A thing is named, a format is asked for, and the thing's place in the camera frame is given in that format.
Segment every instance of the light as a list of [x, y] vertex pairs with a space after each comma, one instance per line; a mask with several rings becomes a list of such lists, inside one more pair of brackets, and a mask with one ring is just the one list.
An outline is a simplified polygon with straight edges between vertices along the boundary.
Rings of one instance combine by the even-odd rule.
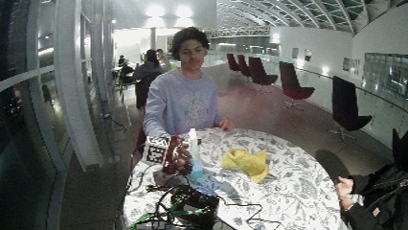
[[297, 66], [298, 66], [300, 68], [302, 68], [302, 67], [304, 67], [304, 64], [305, 64], [305, 60], [298, 59], [298, 60], [297, 60]]
[[280, 34], [272, 35], [272, 43], [281, 43], [281, 35]]
[[192, 8], [187, 7], [187, 6], [180, 6], [177, 8], [177, 12], [176, 12], [176, 15], [181, 18], [188, 18], [188, 17], [192, 17], [193, 15], [193, 11], [192, 11]]
[[165, 15], [165, 9], [164, 9], [163, 6], [153, 5], [153, 6], [148, 7], [145, 14], [149, 17], [161, 17], [161, 16]]
[[39, 56], [42, 56], [42, 55], [44, 55], [44, 54], [48, 54], [48, 53], [51, 53], [52, 51], [54, 51], [54, 48], [48, 48], [48, 49], [40, 51], [40, 52], [39, 52]]
[[153, 28], [153, 27], [165, 27], [165, 20], [160, 16], [151, 17], [148, 21], [145, 22], [145, 27], [147, 28]]
[[84, 40], [86, 45], [91, 45], [91, 36], [88, 35]]
[[191, 27], [195, 26], [193, 19], [188, 17], [180, 17], [176, 21], [176, 27]]
[[225, 46], [237, 46], [237, 44], [233, 44], [233, 43], [220, 43], [219, 45], [225, 45]]
[[324, 74], [324, 75], [328, 75], [329, 72], [330, 72], [330, 68], [329, 68], [328, 66], [324, 66], [324, 67], [322, 67], [322, 74]]

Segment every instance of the wall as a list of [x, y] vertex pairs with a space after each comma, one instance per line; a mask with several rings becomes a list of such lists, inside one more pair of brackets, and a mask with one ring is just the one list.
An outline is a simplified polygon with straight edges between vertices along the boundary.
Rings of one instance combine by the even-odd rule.
[[354, 38], [354, 59], [365, 61], [365, 53], [408, 55], [408, 4], [391, 9], [366, 26]]
[[[330, 30], [294, 28], [294, 27], [273, 27], [270, 29], [270, 40], [280, 35], [282, 44], [282, 59], [293, 60], [293, 48], [300, 49], [298, 59], [304, 59], [305, 49], [312, 50], [312, 61], [305, 64], [305, 69], [318, 69], [322, 66], [330, 68], [329, 76], [338, 75], [346, 80], [362, 87], [362, 74], [354, 75], [342, 70], [343, 58], [363, 60], [365, 53], [385, 54], [408, 54], [408, 4], [399, 8], [391, 9], [382, 15], [366, 28], [353, 36]], [[298, 73], [305, 86], [317, 86], [314, 96], [310, 102], [332, 111], [332, 89], [330, 83], [325, 83], [328, 90], [320, 90], [324, 87], [320, 83], [325, 80], [316, 80], [317, 77], [308, 73]], [[381, 98], [370, 96], [358, 90], [361, 115], [371, 115], [373, 121], [362, 129], [374, 136], [382, 143], [393, 147], [393, 129], [395, 128], [402, 136], [408, 130], [407, 112], [397, 106], [393, 106]]]
[[353, 57], [353, 34], [333, 30], [272, 27], [270, 42], [281, 43], [282, 59], [293, 60], [293, 50], [298, 48], [298, 59], [305, 60], [305, 50], [312, 50], [312, 60], [305, 65], [330, 69], [330, 75], [347, 75], [343, 59]]

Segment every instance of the plastic bottle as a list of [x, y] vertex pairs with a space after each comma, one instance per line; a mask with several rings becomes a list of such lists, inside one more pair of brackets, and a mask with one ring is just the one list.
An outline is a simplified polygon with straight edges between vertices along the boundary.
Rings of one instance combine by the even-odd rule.
[[200, 155], [200, 144], [195, 128], [191, 129], [189, 138], [189, 150], [193, 157], [193, 171], [191, 173], [191, 178], [192, 180], [199, 180], [204, 177], [204, 163]]

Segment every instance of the red chair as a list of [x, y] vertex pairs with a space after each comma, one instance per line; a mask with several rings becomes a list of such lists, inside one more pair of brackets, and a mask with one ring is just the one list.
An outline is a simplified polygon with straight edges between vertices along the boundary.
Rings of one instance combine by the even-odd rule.
[[274, 84], [278, 80], [278, 75], [268, 74], [264, 62], [260, 57], [250, 57], [248, 62], [253, 82], [261, 85], [261, 93], [264, 93], [264, 86]]
[[248, 67], [248, 64], [245, 61], [245, 55], [238, 55], [237, 57], [238, 57], [241, 74], [248, 78], [246, 82], [250, 82], [252, 73], [250, 73], [250, 68]]
[[240, 65], [236, 61], [234, 54], [228, 54], [228, 60], [229, 60], [231, 69], [233, 71], [240, 71]]
[[308, 99], [316, 92], [316, 88], [301, 87], [298, 83], [296, 65], [293, 63], [280, 61], [280, 72], [284, 94], [293, 99], [290, 103], [286, 103], [286, 107], [296, 107], [304, 110], [304, 108], [298, 106], [298, 103], [296, 103], [296, 100]]

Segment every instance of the round table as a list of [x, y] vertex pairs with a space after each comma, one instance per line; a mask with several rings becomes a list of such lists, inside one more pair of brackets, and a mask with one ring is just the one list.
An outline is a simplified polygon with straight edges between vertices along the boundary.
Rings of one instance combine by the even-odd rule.
[[[236, 229], [338, 229], [341, 209], [330, 175], [317, 159], [292, 142], [261, 131], [237, 128], [199, 130], [203, 139], [201, 156], [204, 177], [192, 186], [208, 195], [225, 198], [228, 204], [261, 204], [262, 211], [254, 218], [269, 221], [246, 220], [261, 209], [260, 205], [236, 206], [220, 201], [219, 217]], [[253, 154], [268, 151], [269, 175], [257, 184], [241, 169], [221, 168], [221, 159], [232, 148], [246, 148]], [[135, 168], [139, 175], [148, 165], [140, 162]], [[155, 203], [163, 193], [148, 193], [144, 185], [155, 184], [152, 167], [144, 176], [141, 187], [126, 198], [124, 216], [128, 225], [139, 217], [155, 212]], [[133, 190], [141, 178], [133, 178]]]

